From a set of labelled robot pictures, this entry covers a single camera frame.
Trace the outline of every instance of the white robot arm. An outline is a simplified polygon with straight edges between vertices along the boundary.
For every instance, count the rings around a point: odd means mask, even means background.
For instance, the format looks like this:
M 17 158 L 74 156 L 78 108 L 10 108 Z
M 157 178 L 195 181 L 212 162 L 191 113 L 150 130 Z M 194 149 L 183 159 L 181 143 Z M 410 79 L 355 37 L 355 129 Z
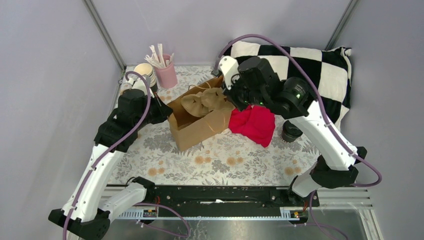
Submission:
M 305 198 L 320 187 L 332 189 L 354 183 L 358 175 L 354 167 L 356 159 L 330 131 L 316 96 L 305 80 L 291 77 L 280 81 L 268 60 L 257 56 L 240 65 L 236 59 L 224 56 L 215 75 L 223 75 L 223 93 L 240 111 L 250 104 L 266 107 L 289 120 L 283 126 L 286 131 L 283 139 L 291 142 L 304 133 L 320 151 L 317 163 L 296 177 L 289 191 Z M 334 129 L 354 154 L 365 157 L 365 148 L 354 146 Z
M 119 215 L 131 206 L 140 202 L 153 202 L 155 184 L 142 177 L 136 177 L 118 194 L 101 201 L 102 193 L 118 162 L 122 160 L 131 144 L 137 139 L 137 131 L 108 152 L 93 169 L 93 163 L 109 147 L 126 135 L 141 119 L 147 105 L 146 87 L 139 80 L 132 89 L 128 89 L 118 99 L 117 108 L 113 110 L 106 122 L 98 129 L 94 139 L 90 160 L 75 191 L 67 203 L 60 209 L 50 212 L 48 219 L 64 227 L 79 237 L 87 240 L 99 240 Z M 138 127 L 147 124 L 158 124 L 168 119 L 172 109 L 165 105 L 150 90 L 150 107 L 148 113 Z

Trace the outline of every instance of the tan fabric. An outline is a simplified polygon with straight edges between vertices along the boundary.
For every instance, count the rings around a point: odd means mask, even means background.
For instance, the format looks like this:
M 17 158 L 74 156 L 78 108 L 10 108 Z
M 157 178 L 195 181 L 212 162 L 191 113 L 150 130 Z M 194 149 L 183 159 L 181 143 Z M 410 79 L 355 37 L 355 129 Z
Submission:
M 213 110 L 222 110 L 233 108 L 230 102 L 227 102 L 220 87 L 205 89 L 196 94 L 189 94 L 181 99 L 182 107 L 192 116 L 201 118 Z

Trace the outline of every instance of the gray wall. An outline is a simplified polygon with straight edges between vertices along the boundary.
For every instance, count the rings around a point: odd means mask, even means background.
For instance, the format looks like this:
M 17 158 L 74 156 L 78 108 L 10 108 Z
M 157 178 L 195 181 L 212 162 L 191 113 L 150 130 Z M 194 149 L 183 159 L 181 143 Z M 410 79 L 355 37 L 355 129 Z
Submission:
M 0 239 L 60 239 L 120 70 L 83 1 L 0 1 Z
M 338 45 L 352 47 L 352 108 L 343 133 L 383 174 L 370 188 L 385 240 L 423 239 L 424 3 L 361 1 Z M 375 174 L 361 168 L 359 181 Z
M 262 34 L 324 49 L 349 0 L 94 0 L 127 65 L 163 43 L 177 64 L 211 64 L 232 39 Z

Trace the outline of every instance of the table surface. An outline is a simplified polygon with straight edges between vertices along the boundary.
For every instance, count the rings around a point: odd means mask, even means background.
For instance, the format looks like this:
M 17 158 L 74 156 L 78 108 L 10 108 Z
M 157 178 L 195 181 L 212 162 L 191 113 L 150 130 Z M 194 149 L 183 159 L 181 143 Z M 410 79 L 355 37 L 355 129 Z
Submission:
M 185 93 L 189 85 L 210 78 L 211 66 L 176 66 L 178 84 L 171 89 L 159 87 L 165 102 Z M 123 83 L 120 92 L 128 89 Z M 284 119 L 275 116 L 271 144 L 264 148 L 229 129 L 180 152 L 171 135 L 169 123 L 147 125 L 113 171 L 108 183 L 125 184 L 131 177 L 144 177 L 157 185 L 234 185 L 288 186 L 292 179 L 309 169 L 320 155 L 304 135 L 284 143 Z

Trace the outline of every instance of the paper bag handle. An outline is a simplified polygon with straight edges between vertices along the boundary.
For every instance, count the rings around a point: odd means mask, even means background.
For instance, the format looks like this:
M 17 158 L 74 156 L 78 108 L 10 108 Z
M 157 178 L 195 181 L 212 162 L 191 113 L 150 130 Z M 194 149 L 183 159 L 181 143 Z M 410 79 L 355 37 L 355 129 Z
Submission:
M 225 127 L 225 123 L 226 123 L 226 121 L 225 121 L 225 115 L 224 115 L 224 113 L 223 113 L 223 112 L 221 112 L 221 114 L 222 114 L 222 117 L 223 117 L 223 119 L 224 119 L 224 121 L 223 121 L 223 125 L 222 125 L 222 128 L 224 128 L 224 127 Z M 218 133 L 218 131 L 215 131 L 215 130 L 211 127 L 211 125 L 209 124 L 209 122 L 208 122 L 208 121 L 206 121 L 206 124 L 207 124 L 207 126 L 210 128 L 210 130 L 212 130 L 212 132 L 214 132 L 214 133 Z
M 211 87 L 211 85 L 209 84 L 209 82 L 206 82 L 207 83 L 207 85 L 209 86 L 209 88 L 206 88 L 206 87 L 201 87 L 201 86 L 197 86 L 197 85 L 188 85 L 188 90 L 190 90 L 190 87 L 195 87 L 195 88 L 198 88 L 198 89 L 211 89 L 212 87 Z

